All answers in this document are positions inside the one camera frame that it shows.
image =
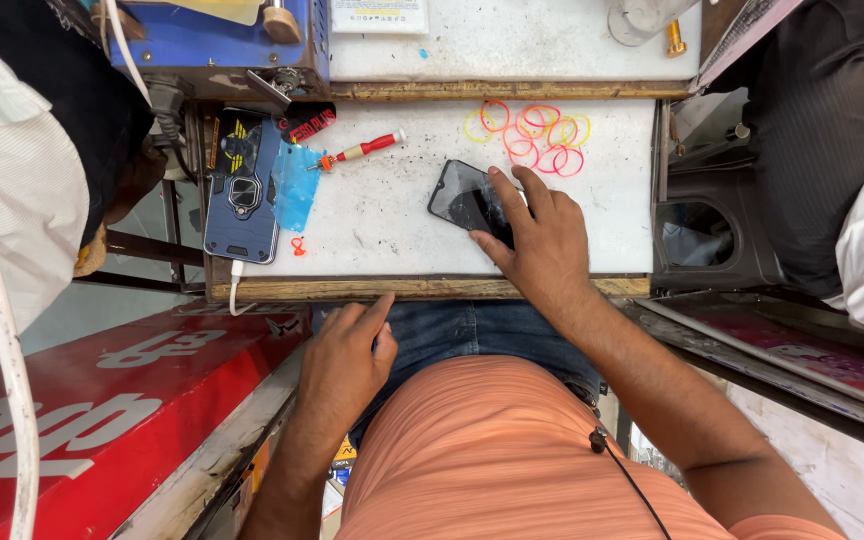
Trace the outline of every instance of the red screwdriver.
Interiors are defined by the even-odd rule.
[[[363,142],[361,144],[356,144],[355,146],[349,148],[348,150],[345,150],[342,153],[339,153],[338,155],[323,155],[315,162],[314,165],[308,167],[305,170],[311,171],[312,169],[320,169],[323,171],[330,171],[332,170],[332,165],[336,162],[347,162],[348,160],[361,158],[366,154],[372,152],[373,150],[392,146],[393,144],[402,141],[405,141],[405,130],[402,128],[398,128],[398,131],[394,133],[382,135],[371,142]]]

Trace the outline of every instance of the red signboard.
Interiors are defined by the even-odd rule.
[[[788,362],[864,391],[864,349],[820,339],[740,309],[702,305],[677,305],[675,309]]]
[[[189,303],[26,358],[39,429],[35,538],[105,540],[309,335],[307,305]],[[16,489],[0,371],[0,539]]]

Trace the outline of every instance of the blue machine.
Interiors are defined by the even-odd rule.
[[[299,43],[274,43],[256,23],[245,26],[185,7],[128,4],[145,39],[130,41],[135,65],[147,75],[174,74],[194,97],[224,101],[269,99],[284,109],[288,95],[329,97],[329,0],[283,0],[298,25]],[[125,61],[114,39],[112,64]]]

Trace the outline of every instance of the workbench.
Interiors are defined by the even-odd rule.
[[[658,135],[666,132],[656,111],[687,96],[698,72],[702,4],[679,19],[689,49],[676,58],[666,57],[664,34],[637,48],[615,42],[608,6],[441,0],[429,3],[426,35],[330,33],[338,121],[303,144],[339,152],[399,126],[409,138],[322,175],[306,229],[282,229],[272,264],[246,264],[238,300],[368,300],[388,291],[407,299],[519,297],[464,230],[426,211],[448,159],[509,170],[501,142],[475,143],[463,131],[463,119],[488,99],[515,100],[513,111],[552,103],[591,120],[582,171],[540,176],[582,207],[594,286],[607,296],[647,297],[665,142]],[[202,104],[191,122],[200,156],[210,151],[218,107]],[[294,254],[295,239],[305,254]],[[211,300],[228,300],[231,266],[207,258]]]

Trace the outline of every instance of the cracked phone screen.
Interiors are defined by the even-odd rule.
[[[445,163],[428,211],[467,231],[486,231],[515,249],[512,226],[502,211],[496,190],[489,183],[489,176],[458,159]]]

